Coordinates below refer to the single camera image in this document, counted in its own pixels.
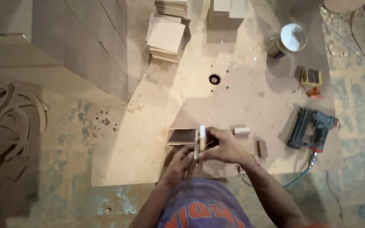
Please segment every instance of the person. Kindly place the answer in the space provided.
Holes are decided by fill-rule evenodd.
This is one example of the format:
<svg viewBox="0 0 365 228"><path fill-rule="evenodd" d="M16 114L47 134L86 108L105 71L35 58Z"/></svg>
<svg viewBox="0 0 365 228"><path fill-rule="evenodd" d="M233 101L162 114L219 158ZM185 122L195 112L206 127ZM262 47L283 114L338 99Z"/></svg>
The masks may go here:
<svg viewBox="0 0 365 228"><path fill-rule="evenodd" d="M280 183L246 152L230 131L215 127L206 131L208 138L214 139L210 147L219 147L201 152L200 161L214 159L239 164L277 227L307 227L300 209ZM183 181L192 160L193 153L188 147L175 153L129 228L252 227L238 201L220 182L196 178L189 184Z"/></svg>

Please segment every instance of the wooden workbench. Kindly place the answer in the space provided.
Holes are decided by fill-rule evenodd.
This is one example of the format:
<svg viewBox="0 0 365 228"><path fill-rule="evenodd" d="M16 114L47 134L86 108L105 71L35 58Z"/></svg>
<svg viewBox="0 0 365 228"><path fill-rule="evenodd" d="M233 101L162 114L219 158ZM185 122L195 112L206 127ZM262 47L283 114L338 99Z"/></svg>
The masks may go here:
<svg viewBox="0 0 365 228"><path fill-rule="evenodd" d="M238 30L208 28L209 1L195 2L191 4L191 37L180 64L153 59L145 66L146 36L138 30L142 20L129 18L147 16L148 20L150 12L142 13L148 11L144 7L150 9L152 2L148 2L128 6L128 34L133 34L128 35L129 77L143 74L143 78L127 107L117 142L107 139L97 148L93 185L156 182L170 151L165 146L168 128L200 124L223 129L250 127L250 136L240 142L254 154L253 138L266 141L268 158L260 163L270 173L305 169L308 151L286 147L298 108L307 106L335 115L318 2L248 1L246 18ZM267 44L288 23L307 30L305 49L279 61L267 58ZM299 87L298 65L322 71L324 100L307 98ZM213 73L221 76L219 85L209 83ZM333 129L312 170L341 166L338 130ZM233 166L221 163L210 162L205 167L216 177L236 174Z"/></svg>

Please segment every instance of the orange lettering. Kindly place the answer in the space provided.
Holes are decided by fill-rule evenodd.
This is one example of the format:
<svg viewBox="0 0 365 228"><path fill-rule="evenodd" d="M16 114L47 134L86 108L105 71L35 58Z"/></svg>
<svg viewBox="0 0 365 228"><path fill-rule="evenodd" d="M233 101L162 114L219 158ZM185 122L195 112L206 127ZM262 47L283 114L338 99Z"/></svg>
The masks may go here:
<svg viewBox="0 0 365 228"><path fill-rule="evenodd" d="M178 210L178 214L180 215L180 223L182 227L187 228L188 222L187 222L187 214L185 213L185 206L183 206Z"/></svg>
<svg viewBox="0 0 365 228"><path fill-rule="evenodd" d="M192 203L188 209L189 215L194 218L211 217L210 212L205 204Z"/></svg>
<svg viewBox="0 0 365 228"><path fill-rule="evenodd" d="M245 228L245 224L242 222L242 220L240 220L238 217L236 217L236 221L237 221L237 227L238 228Z"/></svg>
<svg viewBox="0 0 365 228"><path fill-rule="evenodd" d="M209 205L210 209L213 211L216 217L222 217L222 211L215 204Z"/></svg>
<svg viewBox="0 0 365 228"><path fill-rule="evenodd" d="M164 228L177 228L177 212L171 217L171 221L167 222Z"/></svg>
<svg viewBox="0 0 365 228"><path fill-rule="evenodd" d="M223 215L225 216L225 218L227 220L229 220L231 223L233 223L233 217L232 217L232 214L230 213L230 211L224 206L222 206L222 211L223 211Z"/></svg>

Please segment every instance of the nail gun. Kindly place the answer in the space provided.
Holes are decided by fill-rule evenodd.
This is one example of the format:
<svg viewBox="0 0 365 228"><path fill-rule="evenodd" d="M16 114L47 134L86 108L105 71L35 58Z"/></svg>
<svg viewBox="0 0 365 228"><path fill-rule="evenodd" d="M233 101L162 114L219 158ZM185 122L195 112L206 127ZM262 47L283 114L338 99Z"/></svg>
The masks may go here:
<svg viewBox="0 0 365 228"><path fill-rule="evenodd" d="M309 123L312 123L316 128L315 135L312 142L304 142L303 137ZM312 168L316 163L317 154L323 152L323 146L325 145L329 130L336 127L338 123L339 119L336 117L327 116L321 111L311 110L306 107L301 108L298 112L298 119L294 131L292 132L287 145L297 150L302 147L310 148L312 154L309 158L308 167Z"/></svg>

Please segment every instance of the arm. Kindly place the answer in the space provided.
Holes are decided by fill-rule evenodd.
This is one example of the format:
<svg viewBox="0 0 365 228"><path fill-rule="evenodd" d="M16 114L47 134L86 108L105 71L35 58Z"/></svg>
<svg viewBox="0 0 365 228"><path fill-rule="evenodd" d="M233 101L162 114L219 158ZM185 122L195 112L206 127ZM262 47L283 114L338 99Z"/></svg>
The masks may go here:
<svg viewBox="0 0 365 228"><path fill-rule="evenodd" d="M297 228L306 225L301 211L280 183L246 152L230 131L214 127L207 128L207 131L219 148L202 152L199 156L201 160L215 159L239 164L246 171L264 210L277 227Z"/></svg>
<svg viewBox="0 0 365 228"><path fill-rule="evenodd" d="M157 226L171 191L181 182L186 168L192 163L193 153L186 155L188 149L188 147L184 147L174 155L164 175L129 228L153 228Z"/></svg>

